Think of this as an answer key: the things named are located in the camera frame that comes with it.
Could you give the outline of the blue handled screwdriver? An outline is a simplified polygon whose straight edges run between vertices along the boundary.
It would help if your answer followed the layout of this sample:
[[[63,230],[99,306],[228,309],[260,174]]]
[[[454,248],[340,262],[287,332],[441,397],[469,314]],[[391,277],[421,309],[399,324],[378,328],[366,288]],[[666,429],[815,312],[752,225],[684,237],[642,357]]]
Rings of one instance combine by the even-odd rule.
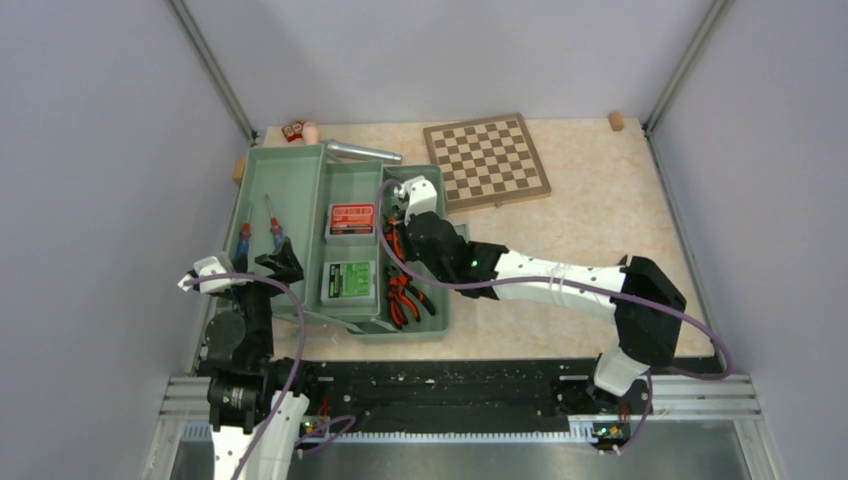
[[[279,223],[277,216],[275,215],[272,201],[269,194],[264,195],[264,202],[269,214],[269,231],[272,236],[274,247],[279,247],[285,240],[285,235],[281,224]]]
[[[246,257],[249,252],[250,238],[252,235],[251,217],[252,217],[253,202],[248,202],[247,211],[239,233],[239,239],[236,244],[234,257],[236,259]]]

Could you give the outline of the large orange pliers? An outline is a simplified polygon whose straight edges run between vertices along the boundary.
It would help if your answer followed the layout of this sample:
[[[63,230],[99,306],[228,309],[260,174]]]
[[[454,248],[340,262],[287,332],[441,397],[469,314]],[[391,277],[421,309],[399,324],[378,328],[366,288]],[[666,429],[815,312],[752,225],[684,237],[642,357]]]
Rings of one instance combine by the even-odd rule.
[[[389,244],[392,253],[401,263],[406,261],[403,248],[403,221],[396,214],[387,215],[383,218],[383,234]]]

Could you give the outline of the small orange pliers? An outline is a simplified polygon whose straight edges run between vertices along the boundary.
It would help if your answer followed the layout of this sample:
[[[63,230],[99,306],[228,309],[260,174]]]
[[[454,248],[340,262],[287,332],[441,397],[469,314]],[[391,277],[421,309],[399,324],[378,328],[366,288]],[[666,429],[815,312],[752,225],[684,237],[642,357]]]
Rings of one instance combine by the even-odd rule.
[[[421,322],[422,316],[418,306],[421,306],[431,316],[437,313],[434,303],[418,289],[411,277],[397,267],[386,267],[384,277],[387,282],[386,298],[393,324],[401,329],[409,323],[405,312],[407,308],[415,322]]]

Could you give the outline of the green screw bit box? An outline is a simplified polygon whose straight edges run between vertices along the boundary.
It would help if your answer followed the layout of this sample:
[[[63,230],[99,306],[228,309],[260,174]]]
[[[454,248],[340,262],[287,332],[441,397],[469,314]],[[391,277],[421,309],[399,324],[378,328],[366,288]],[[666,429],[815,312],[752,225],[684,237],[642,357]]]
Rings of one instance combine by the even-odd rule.
[[[323,266],[320,290],[322,305],[330,307],[367,306],[376,299],[376,262],[331,261]]]

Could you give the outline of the red tool card pack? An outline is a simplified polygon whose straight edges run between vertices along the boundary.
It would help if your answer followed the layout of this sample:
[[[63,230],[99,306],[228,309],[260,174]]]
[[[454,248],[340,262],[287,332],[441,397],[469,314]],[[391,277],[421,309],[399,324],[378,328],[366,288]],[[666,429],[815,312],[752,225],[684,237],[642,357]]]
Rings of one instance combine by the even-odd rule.
[[[324,238],[331,246],[360,246],[375,243],[375,205],[373,203],[330,204]]]

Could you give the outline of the green plastic tool box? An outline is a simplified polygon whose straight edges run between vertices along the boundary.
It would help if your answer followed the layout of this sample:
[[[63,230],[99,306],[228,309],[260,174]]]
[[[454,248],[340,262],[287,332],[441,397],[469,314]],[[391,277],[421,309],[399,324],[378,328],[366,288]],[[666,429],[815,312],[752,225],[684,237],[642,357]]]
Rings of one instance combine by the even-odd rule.
[[[284,233],[304,269],[304,280],[293,285],[307,318],[343,326],[355,338],[368,343],[411,343],[442,339],[451,323],[451,295],[438,287],[416,286],[434,303],[436,313],[421,314],[398,330],[391,322],[385,299],[384,271],[390,264],[378,240],[332,240],[327,233],[330,210],[337,204],[371,204],[380,184],[389,178],[400,181],[423,176],[437,190],[439,215],[446,213],[442,173],[434,165],[386,166],[380,161],[343,162],[320,145],[252,148],[236,200],[226,249],[234,254],[245,221],[252,225],[247,270],[261,275],[269,269],[256,263],[269,254],[274,243],[269,230],[270,214],[276,212]],[[323,301],[328,291],[332,264],[368,263],[377,283],[371,299],[354,305]]]

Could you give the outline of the orange long nose pliers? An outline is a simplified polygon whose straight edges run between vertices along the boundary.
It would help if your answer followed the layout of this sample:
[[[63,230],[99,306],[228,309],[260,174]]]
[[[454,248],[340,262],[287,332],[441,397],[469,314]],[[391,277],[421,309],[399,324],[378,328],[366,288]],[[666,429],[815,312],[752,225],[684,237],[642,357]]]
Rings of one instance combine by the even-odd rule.
[[[411,285],[390,287],[387,299],[392,323],[398,330],[409,324],[407,310],[411,312],[415,322],[420,322],[422,317],[418,306],[427,309],[423,294]]]

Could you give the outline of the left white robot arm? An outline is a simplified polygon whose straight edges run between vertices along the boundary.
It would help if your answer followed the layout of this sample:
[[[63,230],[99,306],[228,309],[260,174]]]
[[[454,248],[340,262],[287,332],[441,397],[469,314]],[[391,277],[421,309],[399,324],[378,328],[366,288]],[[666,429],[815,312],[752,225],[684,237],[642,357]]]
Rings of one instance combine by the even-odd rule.
[[[208,348],[199,366],[210,379],[209,424],[216,479],[283,479],[305,413],[319,404],[320,386],[303,376],[301,358],[274,357],[272,300],[290,295],[304,278],[291,241],[256,257],[270,275],[247,269],[247,257],[216,255],[199,260],[183,279],[196,290],[230,302],[215,315],[204,336]]]

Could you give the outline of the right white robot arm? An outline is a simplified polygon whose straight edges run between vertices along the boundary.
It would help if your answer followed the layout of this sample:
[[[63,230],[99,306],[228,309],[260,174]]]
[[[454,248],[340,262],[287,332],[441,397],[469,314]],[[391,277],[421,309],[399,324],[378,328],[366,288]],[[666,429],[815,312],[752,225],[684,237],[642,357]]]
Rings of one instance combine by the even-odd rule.
[[[468,298],[529,300],[579,310],[613,324],[615,346],[602,353],[586,385],[589,404],[612,412],[633,382],[652,367],[671,365],[678,313],[687,301],[651,259],[624,257],[609,267],[531,257],[504,245],[469,241],[433,212],[396,229],[402,257],[421,262],[436,280]]]

